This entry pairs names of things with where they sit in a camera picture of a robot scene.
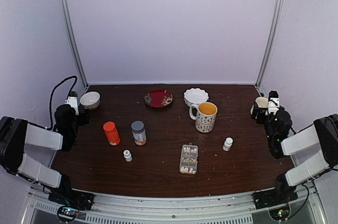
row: gray bottle cap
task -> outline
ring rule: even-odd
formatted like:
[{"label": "gray bottle cap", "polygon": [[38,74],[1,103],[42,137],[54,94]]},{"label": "gray bottle cap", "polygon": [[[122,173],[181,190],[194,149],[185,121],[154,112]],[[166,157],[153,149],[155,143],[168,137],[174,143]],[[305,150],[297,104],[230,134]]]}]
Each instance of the gray bottle cap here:
[{"label": "gray bottle cap", "polygon": [[144,131],[144,124],[141,121],[135,121],[132,123],[132,130],[134,133],[141,133]]}]

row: white bowl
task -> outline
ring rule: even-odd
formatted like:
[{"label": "white bowl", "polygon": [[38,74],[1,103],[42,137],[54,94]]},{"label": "white bowl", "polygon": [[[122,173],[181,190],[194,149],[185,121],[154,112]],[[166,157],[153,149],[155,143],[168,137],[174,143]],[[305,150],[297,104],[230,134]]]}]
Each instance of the white bowl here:
[{"label": "white bowl", "polygon": [[200,88],[191,88],[184,92],[184,101],[189,107],[192,104],[201,104],[208,101],[209,94]]},{"label": "white bowl", "polygon": [[81,97],[80,103],[85,109],[96,109],[100,105],[100,94],[88,92]]}]

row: clear plastic case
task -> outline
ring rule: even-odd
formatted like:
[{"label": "clear plastic case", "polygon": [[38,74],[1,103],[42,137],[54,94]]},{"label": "clear plastic case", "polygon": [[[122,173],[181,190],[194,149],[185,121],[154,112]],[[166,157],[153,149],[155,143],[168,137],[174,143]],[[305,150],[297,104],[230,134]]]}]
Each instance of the clear plastic case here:
[{"label": "clear plastic case", "polygon": [[183,145],[181,151],[180,172],[196,174],[199,147],[196,145]]}]

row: red plate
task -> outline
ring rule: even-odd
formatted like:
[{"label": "red plate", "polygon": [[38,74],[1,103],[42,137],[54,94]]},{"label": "red plate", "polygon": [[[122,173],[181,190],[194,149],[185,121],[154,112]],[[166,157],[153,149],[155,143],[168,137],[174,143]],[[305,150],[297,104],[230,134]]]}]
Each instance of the red plate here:
[{"label": "red plate", "polygon": [[156,89],[147,93],[144,97],[144,101],[150,107],[163,108],[172,103],[173,95],[167,90]]}]

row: patterned mug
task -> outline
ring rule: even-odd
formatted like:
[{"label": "patterned mug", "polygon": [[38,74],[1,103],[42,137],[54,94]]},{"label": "patterned mug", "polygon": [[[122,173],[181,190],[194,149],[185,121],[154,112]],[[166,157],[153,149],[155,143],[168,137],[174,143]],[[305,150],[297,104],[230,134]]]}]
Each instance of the patterned mug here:
[{"label": "patterned mug", "polygon": [[[192,114],[192,109],[197,109],[197,115]],[[189,115],[196,120],[195,127],[202,133],[211,132],[215,124],[217,114],[217,106],[211,102],[203,102],[201,104],[193,104],[189,109]]]}]

